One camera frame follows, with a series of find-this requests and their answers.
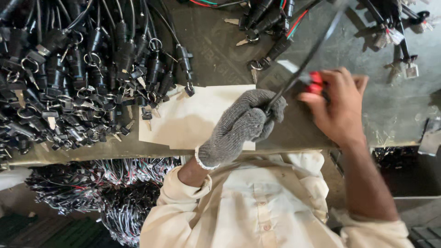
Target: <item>worker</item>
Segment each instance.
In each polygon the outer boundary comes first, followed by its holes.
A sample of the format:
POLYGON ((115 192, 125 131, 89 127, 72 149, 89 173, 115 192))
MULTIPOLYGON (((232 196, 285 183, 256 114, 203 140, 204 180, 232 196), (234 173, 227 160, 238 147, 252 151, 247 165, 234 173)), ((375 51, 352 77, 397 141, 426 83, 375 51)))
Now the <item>worker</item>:
POLYGON ((255 159, 233 163, 245 141, 266 139, 284 117, 280 98, 266 120, 268 90, 243 93, 184 166, 167 173, 145 220, 141 248, 413 247, 389 189, 368 151, 362 98, 368 77, 345 68, 321 71, 330 103, 303 93, 314 122, 343 152, 346 210, 333 210, 339 234, 326 226, 324 158, 304 152, 294 164, 255 159))

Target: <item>bare hand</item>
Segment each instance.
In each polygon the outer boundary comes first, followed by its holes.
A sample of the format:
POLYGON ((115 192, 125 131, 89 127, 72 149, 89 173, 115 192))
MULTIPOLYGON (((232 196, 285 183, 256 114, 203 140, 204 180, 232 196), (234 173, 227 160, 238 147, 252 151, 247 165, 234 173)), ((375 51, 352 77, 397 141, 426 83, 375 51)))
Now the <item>bare hand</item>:
POLYGON ((320 75, 328 82, 330 104, 317 94, 302 93, 314 115, 314 122, 332 141, 342 148, 354 143, 366 143, 361 121, 363 93, 369 77, 351 75, 344 67, 334 71, 323 70, 320 75))

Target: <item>gloved hand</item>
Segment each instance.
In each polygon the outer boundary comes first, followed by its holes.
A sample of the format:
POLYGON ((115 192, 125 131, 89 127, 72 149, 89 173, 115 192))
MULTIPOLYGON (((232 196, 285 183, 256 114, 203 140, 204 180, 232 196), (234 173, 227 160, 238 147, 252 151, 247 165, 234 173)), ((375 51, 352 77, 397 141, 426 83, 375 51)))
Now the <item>gloved hand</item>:
POLYGON ((199 148, 195 157, 204 169, 215 169, 220 163, 234 161, 242 152, 245 141, 266 139, 274 127, 274 121, 283 121, 285 98, 280 97, 266 119, 263 108, 276 93, 269 90, 249 90, 228 108, 215 126, 211 137, 199 148))

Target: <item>workbench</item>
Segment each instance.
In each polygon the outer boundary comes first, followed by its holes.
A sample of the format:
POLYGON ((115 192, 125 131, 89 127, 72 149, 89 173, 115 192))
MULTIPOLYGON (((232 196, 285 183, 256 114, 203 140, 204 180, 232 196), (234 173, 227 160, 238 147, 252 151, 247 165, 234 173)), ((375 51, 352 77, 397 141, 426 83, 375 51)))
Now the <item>workbench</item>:
MULTIPOLYGON (((297 14, 310 0, 297 0, 297 14)), ((417 1, 411 6, 415 12, 429 10, 431 16, 441 15, 441 2, 433 0, 430 5, 417 1)), ((236 43, 245 38, 238 27, 225 23, 225 18, 240 18, 240 6, 225 9, 212 9, 192 3, 179 4, 176 0, 167 0, 175 20, 176 32, 189 52, 196 76, 195 86, 242 85, 251 84, 252 77, 246 68, 251 59, 264 56, 273 41, 264 35, 257 45, 236 47, 236 43)), ((385 147, 418 144, 425 119, 439 116, 441 104, 441 27, 423 34, 416 34, 412 28, 405 30, 411 54, 418 54, 416 64, 420 76, 404 79, 403 73, 394 76, 393 68, 404 64, 390 64, 401 57, 399 47, 389 44, 379 51, 373 46, 373 34, 369 27, 375 22, 367 9, 357 7, 352 1, 350 8, 341 18, 334 34, 323 45, 307 70, 336 68, 345 66, 350 72, 370 76, 363 99, 363 125, 370 146, 385 147)), ((332 18, 332 5, 324 1, 306 15, 292 40, 290 49, 279 59, 289 59, 300 64, 305 58, 318 35, 323 32, 332 18)), ((164 27, 157 28, 160 36, 169 37, 164 27)), ((164 40, 164 47, 170 40, 164 40)), ((282 66, 275 64, 270 69, 259 72, 257 88, 278 91, 291 74, 282 66)), ((186 81, 178 72, 178 82, 186 81)), ((313 124, 307 106, 296 100, 298 91, 295 87, 284 96, 288 102, 285 120, 276 124, 271 136, 256 144, 254 154, 269 154, 305 149, 324 149, 333 143, 313 124)), ((134 107, 135 118, 139 111, 134 107)), ((111 139, 105 143, 96 143, 93 147, 81 147, 69 151, 49 151, 43 146, 32 144, 26 155, 13 152, 10 165, 45 165, 84 161, 101 158, 166 157, 171 155, 192 154, 191 150, 170 150, 168 146, 138 141, 138 119, 128 136, 122 136, 122 142, 111 139)))

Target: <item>cardboard sheet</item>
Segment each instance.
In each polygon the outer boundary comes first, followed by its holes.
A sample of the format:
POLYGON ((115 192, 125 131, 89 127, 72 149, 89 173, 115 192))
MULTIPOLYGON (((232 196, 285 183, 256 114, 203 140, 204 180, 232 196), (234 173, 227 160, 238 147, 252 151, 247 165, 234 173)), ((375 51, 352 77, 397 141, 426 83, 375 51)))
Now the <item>cardboard sheet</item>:
MULTIPOLYGON (((193 150, 202 145, 213 132, 222 113, 239 96, 255 89, 255 85, 194 87, 196 94, 188 97, 184 87, 177 85, 169 92, 170 101, 153 111, 149 123, 139 118, 139 140, 170 146, 170 149, 193 150)), ((254 142, 245 142, 244 150, 255 150, 254 142)))

